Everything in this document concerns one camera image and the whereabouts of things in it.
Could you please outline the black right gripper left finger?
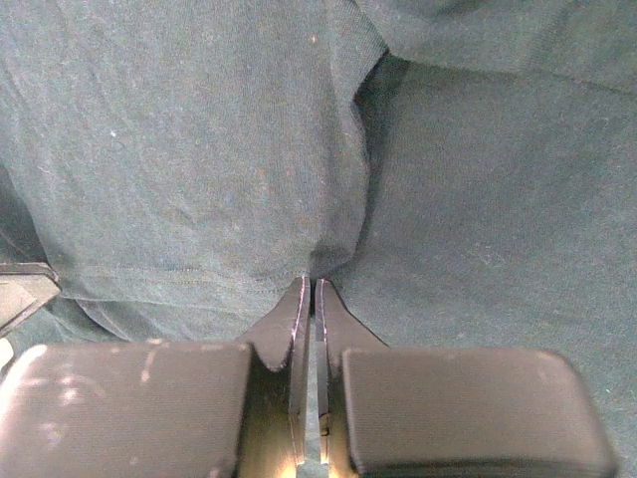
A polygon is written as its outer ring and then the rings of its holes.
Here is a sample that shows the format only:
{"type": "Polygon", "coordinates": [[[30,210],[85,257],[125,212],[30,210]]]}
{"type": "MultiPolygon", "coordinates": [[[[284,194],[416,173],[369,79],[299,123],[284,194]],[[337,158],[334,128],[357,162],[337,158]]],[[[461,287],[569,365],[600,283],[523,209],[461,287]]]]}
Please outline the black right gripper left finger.
{"type": "Polygon", "coordinates": [[[237,340],[37,345],[1,385],[5,477],[293,477],[311,283],[237,340]]]}

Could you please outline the black t-shirt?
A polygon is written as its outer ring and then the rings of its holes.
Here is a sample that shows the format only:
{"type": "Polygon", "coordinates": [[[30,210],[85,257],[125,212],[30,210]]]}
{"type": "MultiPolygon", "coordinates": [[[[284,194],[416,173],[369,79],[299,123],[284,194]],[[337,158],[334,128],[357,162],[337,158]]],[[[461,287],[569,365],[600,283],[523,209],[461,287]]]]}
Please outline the black t-shirt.
{"type": "Polygon", "coordinates": [[[328,277],[397,346],[556,350],[636,473],[632,1],[5,1],[8,338],[228,341],[328,277]]]}

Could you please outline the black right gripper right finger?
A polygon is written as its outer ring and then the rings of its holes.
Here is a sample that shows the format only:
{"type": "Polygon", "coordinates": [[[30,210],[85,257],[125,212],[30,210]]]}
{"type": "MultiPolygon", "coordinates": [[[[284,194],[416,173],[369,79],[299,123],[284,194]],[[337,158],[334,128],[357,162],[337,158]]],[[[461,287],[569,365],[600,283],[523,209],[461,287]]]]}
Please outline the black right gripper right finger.
{"type": "Polygon", "coordinates": [[[391,347],[316,285],[320,460],[331,477],[613,477],[580,373],[547,350],[391,347]]]}

